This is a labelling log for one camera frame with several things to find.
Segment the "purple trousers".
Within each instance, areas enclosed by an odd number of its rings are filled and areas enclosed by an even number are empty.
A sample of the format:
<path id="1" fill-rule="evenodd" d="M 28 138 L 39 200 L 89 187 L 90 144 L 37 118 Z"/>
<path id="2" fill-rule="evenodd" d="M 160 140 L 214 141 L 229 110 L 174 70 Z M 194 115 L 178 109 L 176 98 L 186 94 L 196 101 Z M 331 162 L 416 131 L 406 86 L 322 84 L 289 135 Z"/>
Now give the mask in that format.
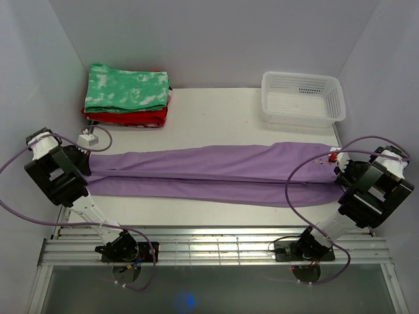
<path id="1" fill-rule="evenodd" d="M 281 142 L 213 145 L 155 152 L 92 155 L 88 189 L 95 196 L 180 198 L 270 207 L 324 205 L 342 191 L 325 157 L 330 146 Z"/>

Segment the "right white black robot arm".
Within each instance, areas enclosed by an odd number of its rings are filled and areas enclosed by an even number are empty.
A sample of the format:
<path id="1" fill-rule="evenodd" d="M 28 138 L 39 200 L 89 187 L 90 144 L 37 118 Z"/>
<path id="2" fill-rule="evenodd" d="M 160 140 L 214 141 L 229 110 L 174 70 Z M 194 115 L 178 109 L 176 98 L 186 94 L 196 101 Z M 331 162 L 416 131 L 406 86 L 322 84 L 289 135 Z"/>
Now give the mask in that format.
<path id="1" fill-rule="evenodd" d="M 345 152 L 332 153 L 336 182 L 344 188 L 337 212 L 316 227 L 308 227 L 295 244 L 304 260 L 320 260 L 332 243 L 355 229 L 380 226 L 413 192 L 404 177 L 408 156 L 388 145 L 378 147 L 368 162 L 353 161 Z"/>

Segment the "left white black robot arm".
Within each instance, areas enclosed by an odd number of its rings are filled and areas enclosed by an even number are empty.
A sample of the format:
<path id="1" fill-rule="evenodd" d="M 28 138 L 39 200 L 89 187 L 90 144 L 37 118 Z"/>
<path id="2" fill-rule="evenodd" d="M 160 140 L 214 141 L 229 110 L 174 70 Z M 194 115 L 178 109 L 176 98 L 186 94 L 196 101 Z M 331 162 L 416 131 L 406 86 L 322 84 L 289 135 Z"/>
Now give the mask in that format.
<path id="1" fill-rule="evenodd" d="M 90 223 L 102 244 L 95 248 L 112 262 L 133 262 L 139 257 L 139 246 L 129 231 L 108 219 L 94 203 L 87 186 L 91 174 L 88 154 L 74 145 L 63 146 L 48 128 L 26 138 L 33 153 L 25 165 L 26 173 L 54 204 L 62 205 Z"/>

